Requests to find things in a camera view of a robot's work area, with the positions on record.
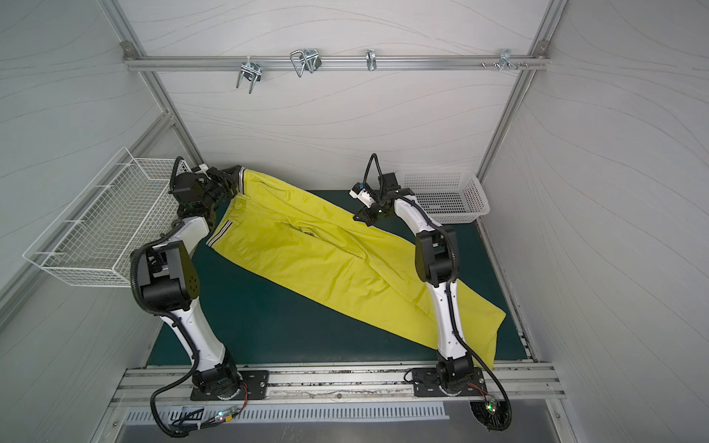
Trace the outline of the yellow long pants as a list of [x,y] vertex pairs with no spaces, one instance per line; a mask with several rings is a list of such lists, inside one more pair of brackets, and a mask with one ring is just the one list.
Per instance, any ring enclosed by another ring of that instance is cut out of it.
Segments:
[[[415,246],[306,190],[252,170],[207,246],[327,308],[438,350],[432,297],[415,271]],[[463,339],[485,364],[504,312],[457,282]]]

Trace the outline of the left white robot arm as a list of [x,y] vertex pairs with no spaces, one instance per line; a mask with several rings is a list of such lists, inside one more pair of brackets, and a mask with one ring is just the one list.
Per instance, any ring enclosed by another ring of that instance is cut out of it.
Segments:
[[215,232],[216,208],[243,188],[243,168],[223,170],[200,165],[184,172],[174,162],[165,197],[177,205],[169,230],[130,256],[134,299],[147,313],[160,317],[188,353],[188,378],[204,396],[229,400],[243,383],[225,345],[216,337],[201,307],[201,282],[192,256],[199,243]]

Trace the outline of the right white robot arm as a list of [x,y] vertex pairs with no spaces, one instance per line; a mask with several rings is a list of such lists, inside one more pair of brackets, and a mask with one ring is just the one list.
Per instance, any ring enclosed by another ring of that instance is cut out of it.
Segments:
[[457,303],[460,254],[455,232],[435,221],[413,191],[398,185],[395,174],[382,175],[380,184],[384,190],[375,191],[365,181],[352,187],[350,197],[363,204],[354,219],[372,226],[395,215],[415,235],[415,271],[432,297],[438,328],[439,389],[446,395],[458,395],[475,374],[475,353],[463,339]]

